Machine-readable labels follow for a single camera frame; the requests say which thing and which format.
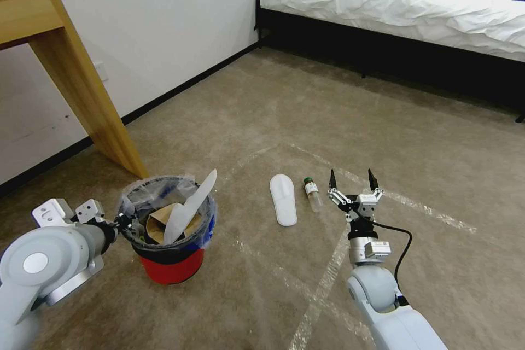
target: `red trash can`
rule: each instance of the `red trash can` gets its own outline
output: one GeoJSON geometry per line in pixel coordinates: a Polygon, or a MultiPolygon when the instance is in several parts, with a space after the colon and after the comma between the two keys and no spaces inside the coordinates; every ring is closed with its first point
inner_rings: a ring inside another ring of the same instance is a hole
{"type": "Polygon", "coordinates": [[[174,202],[184,203],[199,187],[186,177],[163,176],[140,180],[122,192],[117,220],[126,224],[122,235],[139,255],[148,276],[160,284],[175,284],[193,276],[201,267],[204,252],[217,218],[217,204],[211,194],[198,213],[201,223],[190,236],[170,245],[146,243],[145,223],[150,213],[174,202]]]}

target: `black cable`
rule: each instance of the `black cable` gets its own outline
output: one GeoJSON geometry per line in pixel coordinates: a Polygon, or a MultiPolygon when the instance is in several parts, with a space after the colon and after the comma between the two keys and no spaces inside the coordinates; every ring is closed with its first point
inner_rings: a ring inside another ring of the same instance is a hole
{"type": "Polygon", "coordinates": [[[398,281],[398,271],[399,271],[399,266],[401,265],[401,262],[403,261],[403,257],[405,257],[406,252],[409,251],[410,244],[412,243],[412,239],[413,239],[412,233],[410,233],[409,230],[401,229],[401,228],[398,228],[398,227],[392,227],[392,226],[389,226],[389,225],[386,225],[386,224],[378,223],[376,221],[373,221],[372,224],[376,225],[378,227],[386,228],[388,230],[404,232],[405,234],[408,234],[408,236],[409,236],[409,241],[406,243],[405,250],[403,250],[403,252],[401,253],[401,256],[399,256],[398,263],[395,265],[395,270],[394,270],[394,279],[395,279],[395,281],[398,284],[399,290],[401,291],[401,286],[399,285],[399,281],[398,281]]]}

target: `small bottle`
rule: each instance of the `small bottle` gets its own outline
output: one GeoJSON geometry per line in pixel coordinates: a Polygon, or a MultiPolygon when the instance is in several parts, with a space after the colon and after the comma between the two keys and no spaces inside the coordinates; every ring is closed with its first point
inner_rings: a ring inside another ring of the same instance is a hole
{"type": "Polygon", "coordinates": [[[308,195],[308,200],[310,201],[310,206],[312,207],[312,210],[315,213],[319,213],[321,211],[321,206],[323,205],[323,202],[319,197],[319,190],[317,189],[316,184],[310,177],[305,178],[305,191],[308,195]]]}

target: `table leg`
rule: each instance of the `table leg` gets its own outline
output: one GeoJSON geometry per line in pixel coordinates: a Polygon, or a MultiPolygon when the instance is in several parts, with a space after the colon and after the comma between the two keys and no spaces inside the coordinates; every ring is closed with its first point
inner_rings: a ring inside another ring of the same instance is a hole
{"type": "Polygon", "coordinates": [[[147,177],[137,149],[74,28],[66,25],[33,36],[29,45],[95,146],[136,176],[147,177]]]}

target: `black bed frame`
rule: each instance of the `black bed frame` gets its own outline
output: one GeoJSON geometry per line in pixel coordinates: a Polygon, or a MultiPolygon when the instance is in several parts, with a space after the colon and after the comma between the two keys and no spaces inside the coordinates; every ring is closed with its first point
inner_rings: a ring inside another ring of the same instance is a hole
{"type": "Polygon", "coordinates": [[[325,46],[330,43],[328,46],[332,49],[329,51],[337,47],[339,57],[342,56],[345,61],[356,65],[363,78],[374,71],[395,74],[404,70],[401,74],[403,77],[419,73],[421,80],[426,83],[453,85],[454,89],[458,85],[466,86],[475,96],[482,92],[484,100],[488,99],[521,113],[516,119],[517,123],[525,120],[525,86],[522,82],[525,79],[525,63],[267,10],[261,8],[259,0],[256,0],[255,28],[259,46],[270,37],[273,42],[279,42],[281,38],[288,40],[293,35],[296,35],[296,42],[300,42],[303,48],[317,47],[317,44],[323,42],[325,46]],[[263,29],[270,32],[264,39],[263,29]],[[410,52],[413,56],[410,59],[399,59],[396,53],[398,48],[403,48],[400,53],[410,52]],[[390,68],[382,67],[390,63],[390,68]]]}

